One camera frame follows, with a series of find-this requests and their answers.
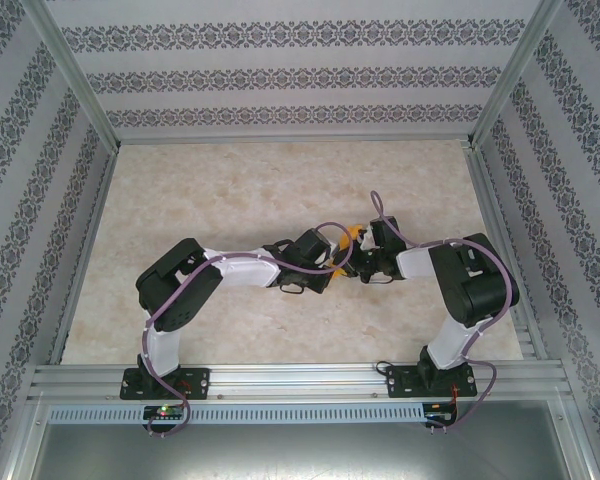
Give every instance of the patterned wallpaper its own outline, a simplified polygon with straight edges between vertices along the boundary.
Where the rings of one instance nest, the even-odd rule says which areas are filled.
[[[55,342],[110,155],[21,5],[0,0],[0,455]]]
[[[482,151],[600,465],[600,1],[562,5]]]
[[[48,5],[133,140],[468,134],[537,0]]]

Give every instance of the wire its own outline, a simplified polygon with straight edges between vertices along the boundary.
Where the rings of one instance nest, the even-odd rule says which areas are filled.
[[[324,227],[329,227],[329,226],[333,226],[333,227],[337,227],[337,228],[341,229],[345,233],[345,235],[347,235],[347,237],[349,239],[349,248],[347,249],[347,254],[345,255],[344,259],[342,259],[342,261],[339,264],[334,265],[333,267],[330,267],[330,268],[318,270],[318,269],[309,269],[309,268],[298,267],[296,265],[292,265],[292,264],[284,262],[282,260],[277,260],[277,259],[271,258],[271,257],[265,257],[265,256],[251,253],[251,252],[233,252],[233,253],[225,253],[223,255],[217,255],[215,257],[212,257],[212,258],[204,261],[193,272],[191,272],[191,274],[182,282],[182,284],[176,289],[176,291],[173,292],[173,294],[167,299],[167,301],[164,302],[160,306],[160,308],[158,308],[158,310],[155,311],[155,313],[151,316],[151,318],[149,318],[149,320],[147,320],[147,322],[144,325],[144,331],[142,332],[142,356],[144,359],[144,364],[147,367],[147,370],[149,371],[151,376],[153,378],[155,378],[156,381],[163,388],[165,388],[171,394],[175,395],[176,398],[182,400],[182,404],[186,411],[185,418],[182,421],[182,423],[176,425],[174,428],[172,428],[168,432],[156,432],[156,431],[152,430],[151,425],[157,417],[152,417],[151,419],[149,419],[149,422],[147,423],[147,431],[149,432],[150,436],[154,436],[154,434],[157,434],[158,437],[164,438],[164,437],[174,435],[174,434],[178,433],[180,430],[182,430],[183,428],[185,428],[188,425],[189,420],[191,419],[191,404],[189,403],[189,400],[187,400],[186,394],[182,394],[180,391],[176,390],[175,388],[171,387],[171,385],[169,385],[167,382],[165,382],[160,377],[160,375],[158,375],[156,370],[153,368],[153,363],[151,362],[151,358],[149,357],[149,345],[148,345],[149,329],[158,320],[158,318],[160,318],[160,316],[164,312],[167,311],[167,309],[173,304],[173,302],[175,302],[178,299],[178,297],[187,288],[187,286],[198,275],[200,275],[200,272],[202,272],[205,268],[207,268],[208,266],[210,266],[216,262],[222,262],[224,260],[228,260],[231,258],[256,258],[258,260],[262,260],[263,262],[273,263],[275,265],[285,267],[290,270],[295,270],[296,272],[306,273],[309,275],[327,275],[329,273],[335,272],[336,270],[344,267],[347,264],[347,262],[349,261],[349,259],[351,258],[351,255],[353,254],[353,237],[351,236],[351,233],[349,233],[349,230],[344,225],[341,225],[336,222],[321,223],[320,225],[318,225],[316,227],[316,230],[320,230]]]
[[[462,422],[464,422],[468,417],[470,417],[471,415],[473,415],[475,413],[476,409],[482,404],[484,399],[491,392],[491,389],[493,388],[493,385],[496,383],[496,379],[498,378],[498,369],[496,368],[496,366],[493,363],[490,363],[490,362],[487,362],[484,360],[470,360],[467,357],[467,355],[469,353],[469,350],[473,346],[473,344],[476,343],[478,338],[480,338],[482,336],[484,331],[487,328],[489,328],[490,326],[494,325],[496,322],[498,322],[502,317],[504,317],[505,314],[507,313],[507,311],[509,310],[509,307],[511,306],[511,300],[513,299],[513,286],[511,285],[511,278],[509,277],[509,271],[504,266],[504,263],[502,263],[502,260],[500,260],[496,255],[494,255],[492,252],[490,252],[487,248],[483,247],[482,245],[477,244],[476,242],[472,242],[470,240],[465,240],[464,238],[448,238],[446,240],[436,240],[433,242],[426,242],[426,243],[416,243],[412,240],[409,240],[396,227],[394,227],[393,224],[386,217],[386,215],[384,214],[384,205],[382,203],[382,198],[380,197],[378,192],[376,192],[375,190],[371,191],[371,203],[373,203],[373,206],[375,207],[376,211],[378,212],[378,215],[384,221],[384,223],[386,223],[387,226],[391,229],[391,231],[394,234],[396,234],[398,236],[398,238],[400,238],[407,245],[410,245],[415,248],[429,248],[429,247],[434,247],[437,245],[457,243],[460,245],[466,245],[468,247],[475,248],[479,252],[483,253],[487,258],[489,258],[489,260],[491,260],[495,264],[495,266],[500,271],[500,274],[502,275],[502,278],[504,280],[506,295],[505,295],[505,300],[504,300],[502,309],[500,310],[500,312],[498,312],[498,314],[495,317],[493,317],[488,322],[484,323],[482,326],[480,326],[474,332],[474,334],[471,336],[471,338],[469,339],[467,344],[464,346],[464,348],[460,352],[460,356],[462,358],[464,358],[467,361],[467,363],[472,364],[472,365],[489,367],[489,368],[491,368],[493,375],[491,376],[489,385],[487,385],[487,388],[484,389],[484,391],[482,392],[482,394],[480,395],[480,397],[478,398],[476,403],[474,403],[474,405],[471,407],[471,409],[467,413],[465,413],[457,422],[455,422],[453,425],[451,425],[449,427],[449,428],[452,428],[452,427],[455,428],[458,425],[462,424]]]

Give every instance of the purple cable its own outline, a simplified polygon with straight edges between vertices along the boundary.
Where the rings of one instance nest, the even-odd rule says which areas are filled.
[[[182,423],[176,425],[174,428],[172,428],[168,432],[160,433],[159,434],[160,438],[174,435],[187,426],[187,424],[189,423],[189,420],[191,418],[191,405],[189,404],[189,400],[187,400],[186,395],[180,393],[178,390],[171,387],[171,385],[169,385],[167,382],[165,382],[153,368],[153,364],[151,363],[151,359],[149,358],[149,346],[148,346],[149,329],[151,328],[151,326],[156,322],[156,320],[158,320],[158,318],[160,318],[160,316],[164,312],[167,311],[167,309],[173,304],[173,302],[175,302],[177,300],[177,298],[184,291],[184,289],[187,288],[187,286],[200,274],[200,272],[202,272],[205,268],[207,268],[209,265],[211,265],[215,262],[220,262],[220,261],[227,260],[230,258],[257,258],[264,262],[273,263],[275,265],[279,265],[281,267],[285,267],[290,270],[295,270],[296,272],[307,273],[307,274],[311,274],[311,275],[326,275],[328,273],[333,273],[336,270],[344,267],[347,264],[347,262],[349,261],[349,259],[351,258],[351,254],[353,253],[353,237],[351,236],[351,233],[349,233],[349,230],[347,230],[347,228],[344,225],[341,225],[336,222],[321,223],[320,225],[318,225],[316,227],[316,230],[320,230],[321,228],[329,227],[329,226],[338,227],[347,235],[347,238],[349,239],[349,248],[347,250],[347,255],[345,255],[344,259],[339,264],[337,264],[331,268],[317,270],[317,269],[298,267],[296,265],[292,265],[290,263],[283,262],[282,260],[276,260],[275,258],[271,258],[271,257],[263,257],[261,255],[258,255],[256,253],[251,253],[251,252],[233,252],[233,253],[227,253],[224,255],[217,255],[215,257],[212,257],[212,258],[206,260],[202,264],[200,264],[191,273],[191,275],[189,275],[184,280],[184,282],[182,282],[182,284],[176,289],[176,291],[173,292],[173,294],[167,299],[167,301],[164,302],[162,304],[162,306],[160,308],[158,308],[158,310],[155,311],[155,313],[151,316],[151,318],[149,320],[147,320],[147,322],[145,323],[145,326],[144,326],[144,331],[142,332],[142,356],[144,357],[144,364],[146,365],[147,370],[149,371],[151,376],[153,378],[155,378],[156,381],[160,385],[162,385],[162,387],[164,387],[167,391],[171,392],[177,398],[182,400],[184,408],[187,412],[185,415],[185,419],[183,420]],[[153,436],[153,434],[156,433],[153,430],[151,430],[151,425],[156,418],[157,417],[152,417],[151,419],[149,419],[149,422],[147,423],[147,430],[149,431],[149,435],[151,435],[151,436]]]
[[[416,248],[418,248],[418,247],[419,248],[429,248],[429,247],[434,247],[437,245],[443,245],[443,244],[447,244],[447,243],[458,243],[460,245],[466,245],[468,247],[475,248],[479,252],[483,253],[487,258],[489,258],[489,260],[491,260],[495,264],[496,267],[498,267],[498,270],[500,271],[500,274],[502,275],[502,278],[504,280],[506,296],[505,296],[505,300],[504,300],[504,305],[502,306],[502,310],[500,310],[500,312],[498,312],[498,314],[495,317],[493,317],[491,320],[489,320],[484,325],[482,325],[471,336],[471,338],[469,339],[469,341],[467,342],[465,347],[460,352],[460,355],[468,363],[470,363],[472,365],[480,365],[480,366],[485,366],[485,367],[491,368],[493,375],[491,376],[491,381],[489,382],[489,385],[487,385],[487,388],[485,388],[485,390],[482,392],[482,394],[480,395],[480,397],[478,398],[476,403],[473,405],[473,407],[467,413],[465,413],[457,422],[455,422],[453,425],[448,427],[449,429],[455,428],[456,426],[462,424],[462,422],[464,422],[468,417],[470,417],[471,415],[474,414],[476,409],[480,406],[480,404],[482,404],[482,402],[487,397],[487,395],[489,395],[489,393],[491,392],[491,389],[493,388],[493,385],[496,383],[496,379],[498,378],[498,370],[494,364],[483,361],[483,360],[469,360],[467,355],[469,353],[469,350],[473,346],[473,344],[476,343],[478,338],[480,338],[482,336],[484,331],[487,328],[489,328],[490,326],[492,326],[493,324],[495,324],[496,322],[498,322],[502,317],[504,317],[504,315],[509,310],[509,307],[511,306],[511,300],[513,299],[513,286],[511,285],[511,279],[509,278],[509,271],[507,270],[507,268],[504,266],[502,261],[496,255],[491,253],[488,249],[486,249],[482,245],[479,245],[470,240],[465,240],[463,238],[448,238],[446,240],[436,240],[433,242],[426,242],[426,243],[416,243],[412,240],[409,240],[402,233],[400,233],[400,231],[396,227],[394,227],[393,224],[389,221],[389,219],[385,216],[384,205],[382,204],[382,198],[380,198],[380,195],[375,190],[371,191],[371,202],[373,203],[373,206],[375,207],[376,211],[378,212],[378,215],[380,216],[380,218],[387,224],[387,226],[391,229],[391,231],[393,233],[395,233],[398,236],[398,238],[400,238],[407,245],[410,245],[410,246],[416,247]]]

